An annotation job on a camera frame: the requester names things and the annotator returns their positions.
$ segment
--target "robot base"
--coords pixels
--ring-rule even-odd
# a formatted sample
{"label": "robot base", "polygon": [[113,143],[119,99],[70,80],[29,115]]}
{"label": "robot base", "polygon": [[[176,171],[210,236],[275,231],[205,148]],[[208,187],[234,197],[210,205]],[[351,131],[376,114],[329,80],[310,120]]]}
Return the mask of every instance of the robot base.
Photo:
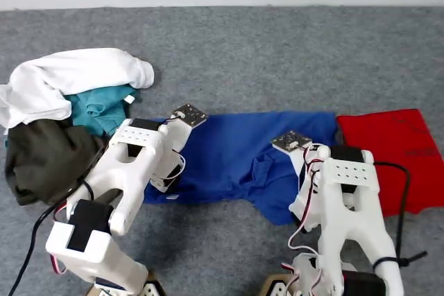
{"label": "robot base", "polygon": [[[85,296],[120,296],[120,294],[115,294],[110,290],[101,290],[96,286],[93,286]],[[167,296],[163,287],[160,285],[159,281],[155,278],[155,275],[150,271],[148,277],[146,278],[145,287],[138,296]]]}

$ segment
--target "black cable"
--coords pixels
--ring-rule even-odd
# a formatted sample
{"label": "black cable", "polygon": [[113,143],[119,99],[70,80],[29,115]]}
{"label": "black cable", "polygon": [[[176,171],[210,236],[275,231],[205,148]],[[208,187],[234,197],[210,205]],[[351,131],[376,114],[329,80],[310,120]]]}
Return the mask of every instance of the black cable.
{"label": "black cable", "polygon": [[167,123],[168,121],[173,121],[174,119],[179,119],[179,118],[182,118],[182,117],[181,117],[181,116],[176,116],[176,117],[167,118],[167,119],[164,119],[164,120],[161,122],[161,124],[165,124],[165,123]]}
{"label": "black cable", "polygon": [[91,188],[91,185],[89,185],[89,184],[87,183],[87,181],[85,180],[85,178],[82,179],[82,184],[85,185],[86,189],[88,190],[88,192],[89,192],[89,198],[91,199],[91,201],[94,201],[94,192],[93,192],[93,190],[92,190],[92,188]]}
{"label": "black cable", "polygon": [[26,268],[28,267],[29,261],[31,260],[31,256],[33,255],[34,247],[35,247],[35,239],[37,237],[37,230],[39,229],[40,225],[44,221],[45,218],[48,217],[49,214],[51,214],[52,211],[54,211],[56,208],[58,208],[63,202],[65,202],[77,189],[85,185],[87,188],[89,195],[91,196],[91,200],[94,200],[94,193],[91,189],[91,186],[82,179],[81,182],[76,183],[76,186],[71,187],[62,197],[59,199],[55,204],[50,206],[46,211],[40,215],[40,217],[35,221],[33,231],[31,232],[31,244],[28,248],[28,253],[26,254],[25,260],[23,261],[22,267],[20,268],[19,274],[17,275],[17,278],[12,285],[12,288],[8,294],[8,296],[13,296],[15,293],[15,290],[20,284],[20,281],[22,280],[23,274],[25,273]]}
{"label": "black cable", "polygon": [[395,253],[396,257],[390,257],[385,256],[383,258],[380,258],[376,260],[376,262],[373,264],[373,270],[380,264],[385,261],[395,261],[398,263],[400,267],[407,267],[412,261],[418,260],[423,258],[424,256],[427,256],[427,251],[422,251],[411,258],[401,258],[401,247],[402,247],[402,232],[404,229],[404,216],[405,216],[405,207],[407,204],[407,197],[409,195],[409,189],[410,189],[410,181],[411,176],[410,172],[403,166],[391,163],[391,162],[375,162],[374,165],[376,166],[391,166],[393,168],[397,168],[398,170],[404,171],[406,176],[404,191],[402,192],[401,197],[401,205],[400,205],[400,212],[398,217],[398,226],[396,228],[396,240],[395,240]]}

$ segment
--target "black cable tie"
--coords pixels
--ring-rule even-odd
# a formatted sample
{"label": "black cable tie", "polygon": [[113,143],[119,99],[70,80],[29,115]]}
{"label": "black cable tie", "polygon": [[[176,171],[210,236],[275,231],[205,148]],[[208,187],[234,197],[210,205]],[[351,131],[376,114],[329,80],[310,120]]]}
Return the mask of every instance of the black cable tie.
{"label": "black cable tie", "polygon": [[398,263],[398,265],[401,268],[407,267],[410,265],[410,263],[413,263],[414,261],[417,261],[418,259],[424,258],[427,255],[428,255],[427,251],[422,251],[418,254],[415,254],[414,256],[412,256],[410,258],[395,258],[394,256],[384,256],[384,257],[376,260],[376,262],[373,264],[373,270],[376,270],[376,267],[385,261],[394,261],[394,262]]}

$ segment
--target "red cloth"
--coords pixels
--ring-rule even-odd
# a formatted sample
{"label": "red cloth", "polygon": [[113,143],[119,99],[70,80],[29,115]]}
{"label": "red cloth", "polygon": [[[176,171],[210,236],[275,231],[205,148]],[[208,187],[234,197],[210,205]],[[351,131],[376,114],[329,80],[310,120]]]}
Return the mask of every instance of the red cloth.
{"label": "red cloth", "polygon": [[[338,116],[344,141],[372,152],[375,161],[392,162],[411,174],[406,210],[444,206],[444,163],[422,115],[417,109]],[[390,166],[376,166],[379,199],[385,216],[399,212],[405,186],[404,173]]]}

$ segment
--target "fabric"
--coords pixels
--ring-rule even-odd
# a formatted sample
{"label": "fabric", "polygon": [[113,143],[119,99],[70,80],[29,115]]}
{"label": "fabric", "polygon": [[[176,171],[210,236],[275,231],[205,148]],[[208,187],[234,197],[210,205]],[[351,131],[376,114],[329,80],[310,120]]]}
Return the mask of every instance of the fabric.
{"label": "fabric", "polygon": [[[335,114],[265,112],[210,116],[193,130],[181,152],[187,166],[179,184],[168,194],[153,186],[146,187],[144,202],[245,199],[272,223],[291,223],[288,206],[298,194],[298,178],[288,155],[270,144],[290,130],[316,142],[335,144]],[[170,200],[171,194],[179,196]]]}
{"label": "fabric", "polygon": [[99,138],[69,119],[19,124],[8,133],[5,174],[19,204],[55,202],[90,167]]}
{"label": "fabric", "polygon": [[[375,161],[392,162],[411,174],[406,210],[444,206],[444,164],[422,115],[417,109],[338,116],[344,141],[372,152]],[[396,215],[400,209],[405,175],[387,166],[376,166],[382,212]]]}
{"label": "fabric", "polygon": [[113,135],[126,118],[123,99],[136,92],[130,85],[123,85],[65,95],[65,98],[71,102],[74,125],[86,126],[90,134]]}
{"label": "fabric", "polygon": [[153,84],[151,64],[111,48],[63,51],[20,64],[7,85],[0,85],[0,124],[13,128],[38,119],[61,120],[71,115],[63,94],[99,87]]}

